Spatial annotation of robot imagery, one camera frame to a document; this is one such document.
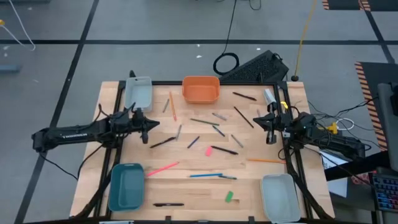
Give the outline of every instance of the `gray floor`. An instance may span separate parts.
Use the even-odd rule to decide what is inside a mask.
[[[93,0],[52,0],[49,4],[22,4],[17,10],[33,39],[78,40]],[[298,40],[312,0],[263,0],[260,11],[238,0],[231,39]],[[227,0],[100,0],[88,39],[169,40],[225,39],[233,1]],[[7,4],[0,4],[0,19],[20,39],[25,39]],[[386,40],[398,40],[398,12],[373,12]],[[0,39],[10,39],[0,29]],[[309,40],[377,40],[363,11],[326,11],[322,1],[307,33]],[[133,69],[153,80],[182,80],[186,75],[215,75],[212,64],[224,45],[86,45],[83,48],[59,126],[87,123],[93,117],[100,84],[122,80]],[[390,45],[398,60],[398,46]],[[49,125],[76,45],[38,45],[30,52],[19,45],[0,45],[0,63],[23,65],[18,74],[0,75],[0,209],[2,223],[12,223],[30,179],[37,154],[30,135]],[[298,45],[229,45],[228,52],[246,62],[258,54],[277,52],[294,72]],[[363,96],[354,63],[386,62],[378,45],[304,45],[300,80],[308,99],[327,113],[336,113],[362,102]],[[220,70],[232,66],[227,58]],[[366,108],[346,115],[371,127]],[[376,140],[371,131],[353,129],[360,138]],[[63,146],[48,158],[76,173],[85,145]],[[370,153],[377,152],[374,147]],[[45,163],[27,212],[26,222],[66,218],[76,182],[53,165]],[[369,221],[363,211],[335,205],[338,218]]]

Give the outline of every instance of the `pink marker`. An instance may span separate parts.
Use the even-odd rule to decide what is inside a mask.
[[[170,168],[170,167],[173,167],[173,166],[175,166],[175,165],[177,165],[177,164],[179,164],[179,163],[180,163],[180,162],[174,162],[173,164],[170,164],[170,165],[167,165],[167,166],[162,167],[162,168],[160,168],[160,169],[157,169],[157,170],[155,170],[155,171],[152,171],[152,172],[150,172],[150,173],[147,174],[147,177],[152,176],[152,175],[154,175],[154,174],[156,174],[156,173],[158,173],[158,172],[160,172],[160,171],[166,170],[166,169],[168,169],[168,168]]]
[[[211,146],[209,146],[206,150],[206,156],[210,156],[211,152],[213,152],[213,148]]]

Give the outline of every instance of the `plastic container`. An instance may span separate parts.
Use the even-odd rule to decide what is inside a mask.
[[[152,80],[149,77],[135,77],[126,80],[126,97],[124,98],[124,107],[129,108],[134,102],[137,108],[142,111],[152,110]]]
[[[182,95],[188,103],[214,103],[220,96],[220,81],[209,76],[185,77],[182,81]]]
[[[138,209],[144,202],[144,169],[118,164],[112,170],[108,207],[113,212]]]
[[[261,195],[264,212],[272,223],[296,222],[300,219],[299,201],[291,175],[264,176]]]

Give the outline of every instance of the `wooden tabletop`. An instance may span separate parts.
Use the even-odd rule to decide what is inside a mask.
[[[288,86],[291,104],[300,111],[309,112],[303,83],[289,83]],[[102,104],[106,113],[113,112],[117,87],[117,82],[102,83],[98,103]],[[123,144],[121,163],[140,163],[145,173],[173,162],[179,162],[179,164],[147,177],[142,207],[132,212],[113,212],[112,219],[164,220],[165,216],[170,215],[172,220],[246,221],[248,216],[254,216],[256,221],[268,220],[263,212],[260,180],[267,174],[285,174],[286,167],[284,164],[246,160],[247,158],[278,160],[277,153],[282,148],[280,134],[277,134],[277,143],[268,145],[266,144],[266,133],[252,121],[257,117],[257,109],[262,116],[267,114],[267,105],[263,97],[265,88],[270,88],[271,92],[274,92],[271,86],[223,85],[220,98],[216,103],[194,105],[185,102],[181,86],[154,86],[152,111],[145,115],[149,119],[160,121],[160,125],[149,131],[148,144],[142,143],[138,133],[132,133],[126,138]],[[170,107],[165,113],[162,112],[170,91],[173,94],[177,121],[173,120]],[[233,91],[255,97],[257,101],[233,95]],[[250,120],[254,128],[243,120],[233,106],[236,106]],[[221,114],[228,120],[223,121],[211,113]],[[219,123],[219,129],[226,136],[223,137],[217,133],[211,125],[191,121],[190,118]],[[171,141],[149,149],[149,146],[175,136],[180,124],[182,124],[182,130],[178,141]],[[239,147],[231,134],[242,142],[243,148]],[[190,149],[187,149],[187,146],[197,136],[200,136],[200,139]],[[210,145],[236,151],[239,155],[213,150],[212,155],[207,157],[205,151]],[[85,157],[98,146],[99,143],[96,142],[88,143]],[[80,212],[98,188],[104,152],[105,150],[98,151],[83,166],[70,215]],[[309,191],[327,214],[334,217],[320,156],[315,152],[303,149],[302,160]],[[188,177],[192,174],[213,172],[221,172],[238,179],[228,180],[219,177],[193,179]],[[298,187],[296,189],[302,217],[305,217],[302,194]],[[107,206],[108,190],[104,194],[101,214],[104,214]],[[232,201],[226,203],[225,198],[229,191],[232,191],[234,195]],[[182,207],[153,206],[153,203],[170,202],[184,203],[185,205]]]

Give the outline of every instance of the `orange bowl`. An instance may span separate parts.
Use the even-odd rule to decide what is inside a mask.
[[[220,81],[211,76],[185,77],[182,95],[188,103],[214,103],[220,96]]]

